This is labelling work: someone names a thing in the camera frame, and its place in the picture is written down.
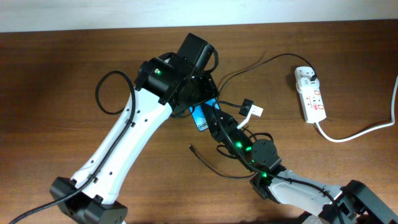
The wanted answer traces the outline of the blue Galaxy smartphone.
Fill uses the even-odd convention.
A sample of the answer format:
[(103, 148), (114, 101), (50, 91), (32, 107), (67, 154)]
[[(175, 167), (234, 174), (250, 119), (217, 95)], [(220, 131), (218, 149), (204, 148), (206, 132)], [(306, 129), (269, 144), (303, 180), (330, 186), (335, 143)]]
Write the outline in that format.
[(208, 105), (212, 107), (213, 103), (216, 101), (215, 98), (208, 100), (202, 105), (198, 105), (196, 107), (189, 107), (189, 111), (191, 112), (191, 116), (195, 122), (195, 126), (197, 127), (197, 130), (199, 131), (204, 131), (208, 129), (207, 121), (205, 118), (205, 115), (203, 113), (203, 106)]

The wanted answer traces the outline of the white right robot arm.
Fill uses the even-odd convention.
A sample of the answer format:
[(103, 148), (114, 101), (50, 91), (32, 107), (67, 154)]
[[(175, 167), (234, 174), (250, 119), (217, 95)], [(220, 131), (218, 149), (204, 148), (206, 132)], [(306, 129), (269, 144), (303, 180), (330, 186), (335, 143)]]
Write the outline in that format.
[(364, 183), (328, 185), (300, 177), (282, 165), (269, 133), (247, 135), (228, 113), (201, 108), (212, 137), (254, 173), (250, 183), (257, 194), (304, 210), (303, 223), (397, 223), (397, 214)]

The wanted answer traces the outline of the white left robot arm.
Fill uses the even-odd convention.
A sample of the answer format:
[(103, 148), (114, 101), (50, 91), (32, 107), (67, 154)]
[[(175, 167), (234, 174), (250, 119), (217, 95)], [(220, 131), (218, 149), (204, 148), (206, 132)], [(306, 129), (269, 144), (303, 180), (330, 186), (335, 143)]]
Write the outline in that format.
[(172, 116), (218, 95), (206, 59), (171, 55), (145, 61), (129, 82), (126, 106), (100, 147), (71, 178), (50, 187), (60, 211), (77, 223), (124, 223), (127, 207), (117, 201), (131, 166), (144, 146)]

